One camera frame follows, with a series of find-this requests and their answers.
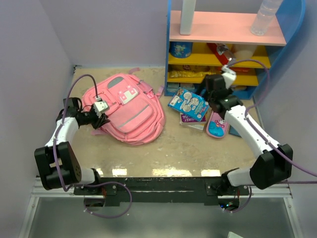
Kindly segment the pink pencil case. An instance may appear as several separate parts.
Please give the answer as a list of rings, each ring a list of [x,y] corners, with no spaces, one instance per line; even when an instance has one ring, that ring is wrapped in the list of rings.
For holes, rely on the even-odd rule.
[[[219,114],[212,111],[206,132],[209,136],[220,139],[223,138],[229,130],[229,124]]]

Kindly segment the pink student backpack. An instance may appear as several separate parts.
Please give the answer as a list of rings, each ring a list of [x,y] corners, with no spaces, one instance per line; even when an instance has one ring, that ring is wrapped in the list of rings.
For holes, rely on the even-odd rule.
[[[109,134],[130,144],[142,145],[154,141],[163,131],[166,122],[159,101],[164,87],[154,92],[152,86],[129,73],[115,74],[82,97],[84,106],[96,101],[96,96],[107,102],[109,122],[95,130],[95,134]]]

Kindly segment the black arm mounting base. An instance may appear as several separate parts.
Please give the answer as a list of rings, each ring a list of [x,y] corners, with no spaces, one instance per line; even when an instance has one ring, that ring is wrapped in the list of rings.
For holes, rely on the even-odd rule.
[[[238,196],[249,195],[244,186],[222,185],[220,177],[140,177],[100,178],[102,187],[77,187],[75,195],[86,198],[106,195],[106,206],[118,206],[121,202],[140,203],[201,203],[206,206],[231,208],[233,200],[239,205]]]

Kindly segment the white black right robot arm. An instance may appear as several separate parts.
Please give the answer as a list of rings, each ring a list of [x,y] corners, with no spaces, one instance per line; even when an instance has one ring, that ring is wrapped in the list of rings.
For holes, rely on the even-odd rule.
[[[250,116],[242,101],[226,87],[223,75],[207,75],[197,93],[208,102],[214,113],[224,119],[245,140],[256,159],[248,169],[233,169],[222,174],[221,190],[233,194],[241,185],[264,190],[292,174],[293,149],[271,138]]]

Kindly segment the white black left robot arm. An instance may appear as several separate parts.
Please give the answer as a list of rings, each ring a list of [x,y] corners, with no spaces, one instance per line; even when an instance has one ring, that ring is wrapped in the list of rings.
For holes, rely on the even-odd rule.
[[[109,105],[98,98],[84,111],[79,98],[63,100],[62,109],[56,118],[56,128],[45,146],[34,152],[39,177],[44,189],[63,188],[68,191],[73,185],[85,185],[91,194],[98,194],[103,188],[96,169],[81,168],[71,147],[74,135],[83,125],[98,129],[109,122],[106,111]]]

